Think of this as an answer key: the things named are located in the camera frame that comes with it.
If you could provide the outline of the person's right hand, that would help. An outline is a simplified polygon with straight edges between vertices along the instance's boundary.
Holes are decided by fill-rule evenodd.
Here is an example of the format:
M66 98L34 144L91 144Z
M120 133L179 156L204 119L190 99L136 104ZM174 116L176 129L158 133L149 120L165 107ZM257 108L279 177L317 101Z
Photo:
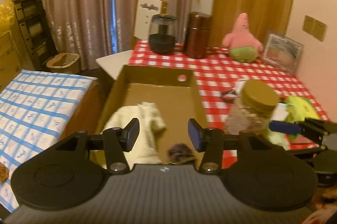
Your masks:
M322 209L326 203L329 203L330 200L336 200L336 192L336 186L331 188L317 188L308 206L312 210Z

